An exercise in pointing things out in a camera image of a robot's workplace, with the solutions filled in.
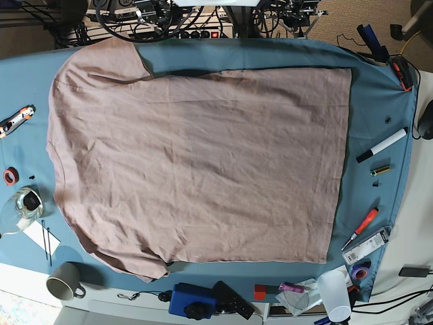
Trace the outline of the pinkish-brown T-shirt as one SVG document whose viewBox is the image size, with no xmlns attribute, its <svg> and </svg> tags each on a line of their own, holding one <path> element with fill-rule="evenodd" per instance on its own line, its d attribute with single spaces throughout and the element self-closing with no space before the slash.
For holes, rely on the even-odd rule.
<svg viewBox="0 0 433 325">
<path fill-rule="evenodd" d="M 153 77 L 117 38 L 49 91 L 53 197 L 83 249 L 153 280 L 167 263 L 325 263 L 344 169 L 348 68 Z"/>
</svg>

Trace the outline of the red black block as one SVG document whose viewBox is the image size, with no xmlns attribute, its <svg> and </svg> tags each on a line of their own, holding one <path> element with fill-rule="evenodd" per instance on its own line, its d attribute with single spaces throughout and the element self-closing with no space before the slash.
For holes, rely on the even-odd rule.
<svg viewBox="0 0 433 325">
<path fill-rule="evenodd" d="M 252 296 L 256 301 L 264 301 L 268 295 L 277 295 L 279 292 L 280 289 L 278 286 L 255 284 Z"/>
</svg>

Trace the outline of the blue box device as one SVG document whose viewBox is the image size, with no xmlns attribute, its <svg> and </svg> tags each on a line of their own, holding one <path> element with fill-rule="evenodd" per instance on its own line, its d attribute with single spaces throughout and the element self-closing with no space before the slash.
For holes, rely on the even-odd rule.
<svg viewBox="0 0 433 325">
<path fill-rule="evenodd" d="M 173 288 L 168 313 L 193 320 L 210 319 L 217 308 L 217 298 L 209 288 L 179 283 Z"/>
</svg>

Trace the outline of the purple marker pen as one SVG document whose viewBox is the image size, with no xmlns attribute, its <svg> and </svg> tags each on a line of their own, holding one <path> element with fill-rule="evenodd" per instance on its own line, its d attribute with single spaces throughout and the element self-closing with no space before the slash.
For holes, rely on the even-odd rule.
<svg viewBox="0 0 433 325">
<path fill-rule="evenodd" d="M 289 291 L 293 293 L 305 293 L 306 291 L 310 290 L 309 287 L 302 286 L 299 284 L 290 284 L 288 282 L 281 283 L 278 289 L 281 291 Z"/>
</svg>

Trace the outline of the orange screwdriver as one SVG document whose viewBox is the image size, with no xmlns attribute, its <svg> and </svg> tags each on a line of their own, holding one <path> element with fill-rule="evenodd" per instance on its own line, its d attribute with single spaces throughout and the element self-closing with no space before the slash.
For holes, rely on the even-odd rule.
<svg viewBox="0 0 433 325">
<path fill-rule="evenodd" d="M 357 236 L 361 234 L 361 232 L 373 221 L 375 216 L 378 214 L 379 209 L 377 207 L 373 208 L 368 212 L 368 214 L 365 216 L 365 218 L 362 220 L 360 225 L 356 228 L 356 230 L 352 233 L 351 237 L 347 241 L 347 243 L 341 248 L 341 251 L 343 251 L 350 243 L 352 243 Z"/>
</svg>

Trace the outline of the clear plastic package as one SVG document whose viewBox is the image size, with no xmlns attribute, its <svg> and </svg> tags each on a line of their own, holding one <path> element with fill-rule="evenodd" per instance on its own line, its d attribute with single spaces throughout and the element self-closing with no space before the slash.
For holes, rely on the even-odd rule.
<svg viewBox="0 0 433 325">
<path fill-rule="evenodd" d="M 347 265 L 353 265 L 359 262 L 379 248 L 385 246 L 389 241 L 391 232 L 391 226 L 387 225 L 382 227 L 375 234 L 342 251 L 343 260 Z"/>
</svg>

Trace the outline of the white plastic cup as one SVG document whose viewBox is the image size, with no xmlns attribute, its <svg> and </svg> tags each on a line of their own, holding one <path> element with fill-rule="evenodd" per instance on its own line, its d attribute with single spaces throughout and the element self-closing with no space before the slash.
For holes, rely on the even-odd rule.
<svg viewBox="0 0 433 325">
<path fill-rule="evenodd" d="M 343 322 L 351 315 L 346 277 L 343 272 L 332 270 L 321 274 L 317 279 L 317 288 L 331 322 Z"/>
</svg>

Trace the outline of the purple tape roll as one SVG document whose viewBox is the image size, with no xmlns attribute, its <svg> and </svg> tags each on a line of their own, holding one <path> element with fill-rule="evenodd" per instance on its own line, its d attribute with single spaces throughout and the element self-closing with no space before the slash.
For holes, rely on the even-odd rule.
<svg viewBox="0 0 433 325">
<path fill-rule="evenodd" d="M 365 263 L 356 264 L 351 269 L 350 277 L 353 280 L 362 280 L 366 278 L 368 274 L 369 274 L 369 266 L 367 266 Z"/>
</svg>

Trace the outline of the grey ceramic mug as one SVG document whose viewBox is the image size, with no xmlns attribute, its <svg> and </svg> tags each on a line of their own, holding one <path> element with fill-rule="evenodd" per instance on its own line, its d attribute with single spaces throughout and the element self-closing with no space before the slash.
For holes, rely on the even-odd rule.
<svg viewBox="0 0 433 325">
<path fill-rule="evenodd" d="M 61 264 L 46 280 L 47 290 L 61 301 L 82 299 L 86 295 L 78 268 L 71 262 Z"/>
</svg>

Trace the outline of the white paper card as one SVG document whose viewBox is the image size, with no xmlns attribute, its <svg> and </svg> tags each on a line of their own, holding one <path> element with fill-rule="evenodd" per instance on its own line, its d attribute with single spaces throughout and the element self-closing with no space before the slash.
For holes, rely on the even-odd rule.
<svg viewBox="0 0 433 325">
<path fill-rule="evenodd" d="M 43 228 L 41 224 L 37 221 L 33 222 L 30 226 L 28 226 L 23 231 L 34 243 L 39 245 L 42 249 L 44 249 L 43 242 Z M 60 245 L 60 241 L 50 232 L 50 240 L 51 240 L 51 255 L 54 254 L 55 250 Z"/>
</svg>

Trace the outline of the white black marker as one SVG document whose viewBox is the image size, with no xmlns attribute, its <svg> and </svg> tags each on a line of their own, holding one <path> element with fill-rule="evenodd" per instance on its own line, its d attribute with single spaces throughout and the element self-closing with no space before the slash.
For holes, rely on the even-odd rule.
<svg viewBox="0 0 433 325">
<path fill-rule="evenodd" d="M 358 163 L 361 163 L 361 162 L 371 158 L 372 156 L 376 155 L 377 153 L 385 150 L 386 148 L 388 148 L 392 144 L 396 143 L 400 139 L 403 139 L 408 134 L 408 130 L 409 130 L 408 127 L 403 127 L 402 129 L 398 130 L 396 133 L 394 133 L 390 137 L 387 137 L 386 139 L 384 139 L 383 141 L 381 141 L 377 145 L 373 146 L 372 148 L 370 148 L 366 152 L 364 152 L 361 155 L 359 155 L 358 157 L 356 157 L 356 161 Z"/>
</svg>

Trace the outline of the clear tape roll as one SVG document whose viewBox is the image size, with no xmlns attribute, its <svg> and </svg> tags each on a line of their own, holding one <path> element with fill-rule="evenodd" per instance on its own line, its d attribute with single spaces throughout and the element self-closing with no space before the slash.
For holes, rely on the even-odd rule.
<svg viewBox="0 0 433 325">
<path fill-rule="evenodd" d="M 20 188 L 1 209 L 1 237 L 24 231 L 43 214 L 43 203 L 30 187 Z"/>
</svg>

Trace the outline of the red tape roll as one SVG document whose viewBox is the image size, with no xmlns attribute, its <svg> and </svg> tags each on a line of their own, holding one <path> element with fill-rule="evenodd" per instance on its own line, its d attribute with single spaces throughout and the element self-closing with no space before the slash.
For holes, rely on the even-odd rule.
<svg viewBox="0 0 433 325">
<path fill-rule="evenodd" d="M 3 171 L 3 181 L 7 186 L 15 185 L 19 180 L 18 172 L 13 167 L 8 167 Z"/>
</svg>

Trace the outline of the orange black clamp tool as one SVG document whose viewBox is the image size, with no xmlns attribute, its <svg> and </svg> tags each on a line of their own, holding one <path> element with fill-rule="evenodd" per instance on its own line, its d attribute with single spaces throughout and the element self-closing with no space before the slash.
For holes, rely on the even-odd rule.
<svg viewBox="0 0 433 325">
<path fill-rule="evenodd" d="M 392 67 L 397 79 L 400 81 L 403 91 L 411 91 L 413 87 L 413 79 L 408 61 L 403 56 L 394 56 L 392 58 Z"/>
</svg>

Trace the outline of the black power adapter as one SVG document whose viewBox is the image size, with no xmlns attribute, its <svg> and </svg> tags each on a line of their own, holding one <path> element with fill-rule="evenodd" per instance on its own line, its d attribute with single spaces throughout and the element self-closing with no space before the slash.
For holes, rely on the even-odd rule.
<svg viewBox="0 0 433 325">
<path fill-rule="evenodd" d="M 429 275 L 432 275 L 432 270 L 429 267 L 404 266 L 398 273 L 399 277 L 404 278 L 426 278 Z"/>
</svg>

